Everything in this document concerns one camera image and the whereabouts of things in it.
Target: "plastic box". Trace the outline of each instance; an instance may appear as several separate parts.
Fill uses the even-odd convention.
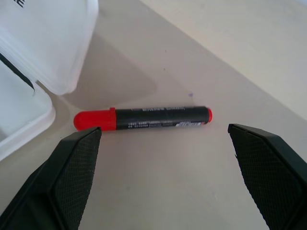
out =
[[[1,0],[0,53],[33,88],[0,61],[0,161],[55,118],[40,81],[57,95],[79,79],[98,16],[98,0]]]

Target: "marker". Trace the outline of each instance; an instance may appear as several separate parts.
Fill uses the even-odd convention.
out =
[[[101,127],[103,131],[201,126],[212,121],[211,109],[197,107],[161,107],[80,112],[73,121],[77,130]]]

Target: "red cap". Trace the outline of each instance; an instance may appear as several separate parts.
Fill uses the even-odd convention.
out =
[[[212,121],[212,111],[209,108],[208,108],[208,111],[209,111],[209,121],[208,121],[208,123],[209,123],[209,122]]]
[[[94,127],[101,127],[102,131],[116,130],[115,108],[80,112],[75,116],[73,124],[79,131]]]

